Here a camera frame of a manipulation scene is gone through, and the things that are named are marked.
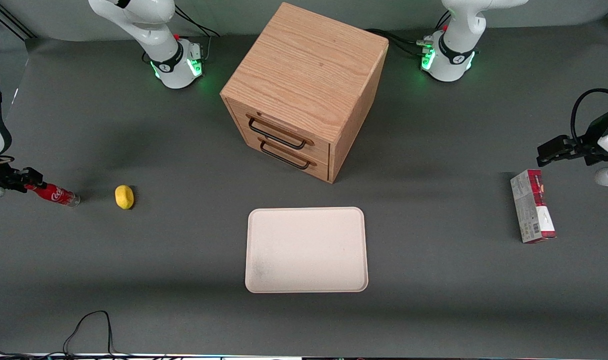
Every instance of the white tray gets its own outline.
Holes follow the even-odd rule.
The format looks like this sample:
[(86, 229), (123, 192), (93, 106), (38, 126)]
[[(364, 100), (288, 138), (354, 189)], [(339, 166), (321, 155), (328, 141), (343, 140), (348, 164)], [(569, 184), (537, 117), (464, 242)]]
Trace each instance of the white tray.
[(359, 208), (256, 209), (248, 216), (248, 291), (361, 292), (368, 283)]

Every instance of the drawer handle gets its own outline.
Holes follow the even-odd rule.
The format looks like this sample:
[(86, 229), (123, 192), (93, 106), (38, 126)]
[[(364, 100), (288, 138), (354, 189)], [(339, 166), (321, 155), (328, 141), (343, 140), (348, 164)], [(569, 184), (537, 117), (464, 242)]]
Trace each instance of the drawer handle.
[(288, 141), (285, 141), (283, 139), (280, 139), (279, 137), (276, 137), (274, 135), (269, 134), (266, 131), (260, 130), (258, 128), (256, 128), (255, 126), (253, 126), (253, 123), (256, 121), (256, 118), (251, 117), (251, 120), (248, 122), (248, 127), (251, 128), (251, 130), (253, 130), (254, 132), (258, 133), (258, 134), (262, 134), (263, 136), (267, 137), (268, 139), (272, 139), (274, 141), (277, 141), (278, 143), (280, 143), (281, 145), (284, 146), (288, 146), (289, 148), (293, 149), (293, 150), (302, 150), (302, 148), (304, 148), (304, 145), (306, 145), (306, 140), (302, 140), (302, 143), (299, 145), (295, 145), (293, 143), (290, 143)]
[(311, 162), (310, 162), (310, 161), (307, 161), (307, 162), (306, 162), (306, 164), (304, 164), (304, 165), (298, 165), (298, 164), (295, 164), (295, 162), (292, 162), (291, 160), (285, 159), (285, 158), (283, 158), (283, 157), (279, 156), (277, 153), (270, 152), (269, 150), (266, 150), (266, 149), (264, 148), (264, 146), (265, 146), (265, 145), (266, 145), (266, 141), (262, 141), (262, 143), (260, 144), (260, 150), (261, 150), (263, 153), (265, 153), (265, 154), (266, 154), (266, 155), (268, 155), (269, 157), (276, 158), (277, 160), (280, 160), (280, 161), (282, 161), (282, 162), (285, 162), (286, 164), (289, 164), (290, 166), (295, 167), (295, 168), (297, 168), (297, 169), (299, 169), (299, 170), (306, 170), (306, 169), (308, 169), (308, 168), (309, 168), (309, 166), (310, 166), (310, 164), (311, 164)]

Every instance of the red label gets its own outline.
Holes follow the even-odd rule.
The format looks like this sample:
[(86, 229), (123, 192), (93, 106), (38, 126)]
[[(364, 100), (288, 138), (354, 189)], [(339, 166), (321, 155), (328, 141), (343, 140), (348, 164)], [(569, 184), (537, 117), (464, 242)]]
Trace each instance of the red label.
[(535, 198), (535, 206), (546, 207), (546, 201), (544, 201), (544, 184), (542, 184), (542, 171), (529, 170), (528, 180), (530, 181), (533, 198)]

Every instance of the black cable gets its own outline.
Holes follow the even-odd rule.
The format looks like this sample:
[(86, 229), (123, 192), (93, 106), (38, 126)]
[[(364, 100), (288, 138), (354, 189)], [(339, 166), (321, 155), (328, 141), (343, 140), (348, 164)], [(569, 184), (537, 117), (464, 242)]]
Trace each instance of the black cable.
[(25, 27), (20, 25), (19, 20), (17, 18), (14, 18), (14, 16), (12, 16), (9, 12), (4, 11), (2, 10), (2, 8), (0, 8), (0, 13), (2, 13), (5, 18), (7, 18), (11, 23), (13, 23), (13, 25), (15, 25), (21, 32), (23, 32), (28, 39), (34, 38), (34, 36), (31, 36), (31, 34), (29, 34), (29, 31), (27, 31)]
[(414, 43), (414, 41), (402, 38), (398, 35), (395, 35), (391, 32), (388, 32), (386, 30), (381, 30), (381, 29), (366, 29), (366, 32), (370, 32), (372, 34), (387, 38), (391, 43), (393, 43), (394, 46), (397, 46), (398, 48), (400, 48), (400, 50), (404, 51), (405, 53), (407, 53), (409, 55), (412, 55), (414, 57), (423, 56), (423, 54), (421, 54), (420, 52), (411, 51), (411, 50), (407, 49), (406, 47), (403, 47), (402, 44), (400, 44), (400, 43), (403, 43), (403, 44), (408, 44), (408, 45), (416, 45), (416, 43)]
[(213, 34), (215, 34), (215, 36), (220, 37), (220, 34), (215, 31), (212, 30), (204, 25), (200, 25), (199, 23), (195, 22), (184, 10), (182, 10), (178, 5), (175, 5), (175, 9), (176, 9), (176, 14), (178, 14), (179, 16), (181, 16), (181, 18), (183, 18), (184, 20), (188, 21), (189, 23), (192, 23), (193, 25), (195, 25), (196, 27), (198, 27), (200, 30), (202, 30), (202, 32), (204, 32), (206, 34), (206, 36), (211, 36), (208, 33), (206, 33), (206, 31), (209, 31)]
[(575, 105), (573, 106), (573, 111), (571, 112), (571, 137), (573, 138), (573, 141), (575, 142), (575, 144), (578, 148), (577, 152), (585, 154), (585, 155), (587, 155), (587, 153), (585, 152), (584, 148), (582, 147), (582, 144), (580, 144), (578, 132), (576, 131), (576, 118), (578, 117), (578, 109), (580, 107), (580, 104), (582, 103), (582, 100), (584, 100), (587, 96), (589, 96), (590, 94), (592, 94), (594, 92), (603, 92), (604, 94), (608, 94), (608, 89), (594, 88), (594, 89), (590, 89), (590, 90), (584, 92), (575, 101)]
[(442, 23), (442, 20), (446, 21), (448, 20), (448, 16), (451, 15), (451, 12), (449, 10), (446, 10), (446, 12), (444, 14), (442, 14), (441, 18), (439, 18), (439, 20), (437, 20), (437, 25), (435, 25), (435, 28), (438, 29)]
[(446, 22), (451, 18), (451, 13), (448, 13), (448, 16), (446, 16), (446, 18), (444, 19), (444, 21), (442, 21), (441, 23), (439, 23), (439, 25), (437, 25), (437, 27), (435, 27), (436, 30), (438, 30), (439, 28), (443, 27)]
[(0, 23), (2, 23), (2, 25), (4, 25), (4, 26), (5, 26), (7, 29), (9, 29), (9, 30), (10, 30), (10, 31), (11, 31), (13, 34), (15, 34), (15, 36), (16, 36), (16, 37), (18, 37), (18, 38), (19, 38), (21, 41), (25, 41), (25, 39), (24, 39), (24, 38), (23, 38), (23, 37), (22, 37), (20, 34), (18, 34), (18, 33), (17, 33), (15, 30), (13, 30), (13, 28), (12, 28), (12, 27), (10, 27), (10, 26), (9, 26), (9, 25), (8, 25), (6, 22), (4, 22), (4, 20), (2, 20), (1, 18), (0, 18)]
[(184, 20), (188, 21), (189, 23), (192, 23), (192, 24), (193, 24), (193, 25), (195, 25), (196, 27), (198, 27), (198, 28), (201, 30), (201, 32), (202, 32), (202, 33), (204, 33), (204, 35), (206, 35), (206, 36), (208, 36), (208, 37), (210, 37), (210, 36), (211, 36), (211, 34), (209, 34), (208, 32), (206, 32), (206, 30), (205, 30), (205, 29), (203, 29), (203, 28), (201, 27), (201, 25), (198, 25), (197, 23), (195, 23), (195, 22), (194, 22), (194, 21), (192, 21), (191, 19), (189, 19), (189, 18), (185, 17), (183, 14), (180, 14), (178, 11), (176, 11), (175, 13), (176, 13), (176, 14), (177, 14), (177, 15), (178, 15), (180, 18), (182, 18), (182, 19), (184, 19)]
[(12, 21), (14, 20), (13, 23), (23, 32), (25, 32), (25, 34), (28, 34), (30, 38), (37, 38), (37, 35), (34, 34), (34, 32), (32, 32), (26, 25), (24, 25), (24, 23), (22, 23), (18, 18), (16, 18), (16, 16), (14, 16), (14, 14), (11, 13), (11, 11), (7, 10), (6, 7), (4, 7), (2, 4), (0, 4), (0, 10), (2, 10), (2, 12), (5, 12), (4, 16), (11, 19)]
[(381, 30), (381, 29), (366, 29), (366, 32), (382, 35), (382, 36), (387, 37), (387, 38), (392, 38), (392, 39), (395, 39), (396, 41), (400, 41), (402, 43), (416, 45), (415, 41), (412, 41), (412, 40), (409, 40), (409, 39), (405, 39), (405, 38), (400, 37), (400, 36), (398, 36), (396, 34), (393, 34), (393, 32), (390, 32), (390, 31)]
[(144, 60), (144, 57), (146, 57), (146, 55), (148, 55), (146, 53), (146, 51), (142, 52), (142, 58), (141, 58), (142, 63), (144, 63), (144, 64), (150, 64), (151, 63), (151, 57), (150, 56), (148, 57), (148, 61)]
[(71, 340), (73, 339), (73, 337), (75, 337), (75, 334), (78, 333), (78, 330), (80, 330), (80, 326), (82, 325), (82, 323), (84, 322), (84, 320), (94, 314), (98, 314), (98, 313), (102, 313), (104, 314), (104, 316), (106, 317), (106, 324), (108, 325), (108, 341), (106, 343), (106, 349), (108, 351), (108, 354), (115, 356), (114, 353), (119, 353), (119, 351), (115, 350), (115, 346), (113, 344), (113, 328), (111, 327), (111, 317), (108, 315), (108, 312), (106, 312), (105, 310), (96, 310), (93, 312), (89, 312), (86, 315), (84, 315), (82, 317), (82, 319), (80, 319), (79, 322), (77, 322), (77, 326), (75, 326), (75, 330), (73, 330), (73, 333), (71, 333), (71, 335), (69, 335), (66, 340), (64, 340), (64, 343), (62, 344), (62, 353), (69, 355), (69, 344), (71, 343)]

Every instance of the lemon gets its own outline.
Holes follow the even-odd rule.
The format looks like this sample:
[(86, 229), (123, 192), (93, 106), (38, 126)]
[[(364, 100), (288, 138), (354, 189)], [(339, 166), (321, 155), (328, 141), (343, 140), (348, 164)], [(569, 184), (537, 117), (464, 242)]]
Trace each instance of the lemon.
[(117, 206), (128, 210), (133, 206), (135, 202), (135, 196), (133, 195), (133, 190), (126, 185), (119, 185), (115, 188), (115, 203)]

